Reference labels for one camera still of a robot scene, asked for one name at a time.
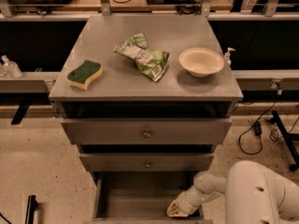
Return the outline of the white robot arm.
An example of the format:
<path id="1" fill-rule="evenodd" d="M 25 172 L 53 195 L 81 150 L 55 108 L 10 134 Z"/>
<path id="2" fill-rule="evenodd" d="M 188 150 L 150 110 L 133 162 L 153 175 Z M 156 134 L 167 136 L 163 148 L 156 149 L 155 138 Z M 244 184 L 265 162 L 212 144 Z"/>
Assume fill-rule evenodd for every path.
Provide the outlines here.
<path id="1" fill-rule="evenodd" d="M 170 217 L 187 217 L 203 203 L 225 196 L 226 224 L 280 224 L 299 220 L 299 186 L 254 161 L 235 163 L 226 177 L 197 173 L 167 209 Z"/>

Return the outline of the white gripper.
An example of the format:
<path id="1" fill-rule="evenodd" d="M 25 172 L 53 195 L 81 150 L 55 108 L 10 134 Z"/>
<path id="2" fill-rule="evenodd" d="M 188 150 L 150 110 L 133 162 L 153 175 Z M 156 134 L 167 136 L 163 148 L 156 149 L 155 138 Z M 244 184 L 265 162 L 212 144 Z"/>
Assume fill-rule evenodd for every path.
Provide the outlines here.
<path id="1" fill-rule="evenodd" d="M 197 192 L 185 190 L 179 194 L 177 200 L 170 203 L 167 208 L 167 215 L 169 217 L 178 218 L 188 217 L 193 214 L 199 206 L 200 199 Z"/>

